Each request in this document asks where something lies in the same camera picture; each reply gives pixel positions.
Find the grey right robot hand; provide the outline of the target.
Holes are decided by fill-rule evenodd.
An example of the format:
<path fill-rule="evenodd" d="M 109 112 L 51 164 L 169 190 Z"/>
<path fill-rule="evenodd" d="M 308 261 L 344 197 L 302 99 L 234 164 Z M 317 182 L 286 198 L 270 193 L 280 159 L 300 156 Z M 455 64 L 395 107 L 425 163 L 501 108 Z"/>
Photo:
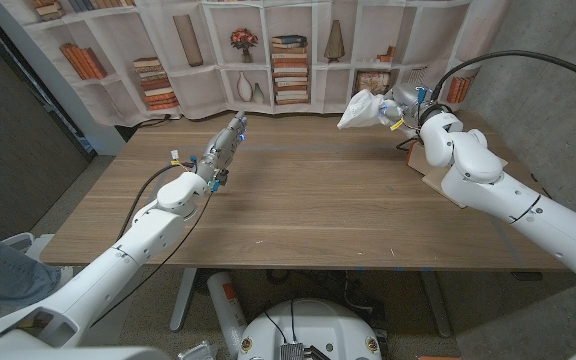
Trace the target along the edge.
<path fill-rule="evenodd" d="M 379 106 L 379 118 L 392 130 L 399 121 L 397 130 L 408 138 L 417 134 L 421 114 L 430 105 L 432 90 L 422 85 L 400 83 L 388 90 Z"/>

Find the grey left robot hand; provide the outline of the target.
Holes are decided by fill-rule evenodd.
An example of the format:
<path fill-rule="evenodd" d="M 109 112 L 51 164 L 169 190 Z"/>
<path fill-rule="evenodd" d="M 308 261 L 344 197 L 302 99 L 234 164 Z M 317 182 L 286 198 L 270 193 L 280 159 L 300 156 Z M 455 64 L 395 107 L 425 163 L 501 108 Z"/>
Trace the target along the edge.
<path fill-rule="evenodd" d="M 239 144 L 245 138 L 247 118 L 239 111 L 228 125 L 218 132 L 209 142 L 197 164 L 196 174 L 207 182 L 228 168 Z"/>

